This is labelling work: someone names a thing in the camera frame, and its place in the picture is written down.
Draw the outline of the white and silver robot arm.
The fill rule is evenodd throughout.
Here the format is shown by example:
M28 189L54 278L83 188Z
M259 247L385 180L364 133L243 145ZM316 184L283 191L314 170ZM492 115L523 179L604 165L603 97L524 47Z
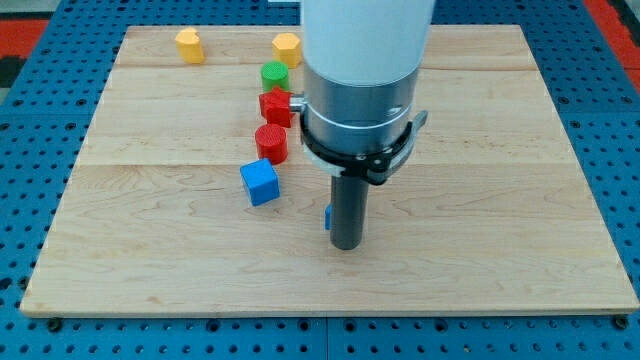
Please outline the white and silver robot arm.
M413 105L434 0L304 0L305 127L342 154L382 151Z

